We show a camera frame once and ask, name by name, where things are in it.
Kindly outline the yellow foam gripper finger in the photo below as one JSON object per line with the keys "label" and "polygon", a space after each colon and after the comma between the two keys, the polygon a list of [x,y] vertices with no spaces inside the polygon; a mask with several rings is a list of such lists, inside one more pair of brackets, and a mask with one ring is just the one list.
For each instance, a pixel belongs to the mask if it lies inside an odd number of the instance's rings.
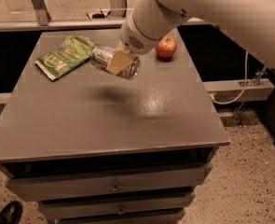
{"label": "yellow foam gripper finger", "polygon": [[124,49],[111,49],[111,57],[108,59],[106,70],[117,75],[128,68],[133,62],[133,54]]}

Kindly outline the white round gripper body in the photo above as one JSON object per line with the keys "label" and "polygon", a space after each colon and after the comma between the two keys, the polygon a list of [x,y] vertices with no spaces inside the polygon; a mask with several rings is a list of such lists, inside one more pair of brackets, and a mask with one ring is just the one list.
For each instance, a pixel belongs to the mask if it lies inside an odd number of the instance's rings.
{"label": "white round gripper body", "polygon": [[148,53],[158,43],[156,39],[149,38],[139,31],[134,22],[132,13],[126,18],[121,26],[120,41],[124,48],[138,55]]}

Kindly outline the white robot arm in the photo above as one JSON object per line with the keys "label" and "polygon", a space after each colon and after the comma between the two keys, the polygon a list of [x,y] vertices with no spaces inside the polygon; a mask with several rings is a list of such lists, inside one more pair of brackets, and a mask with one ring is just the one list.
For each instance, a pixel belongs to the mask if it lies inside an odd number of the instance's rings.
{"label": "white robot arm", "polygon": [[191,18],[220,28],[275,71],[275,0],[139,0],[121,26],[120,48],[146,54]]}

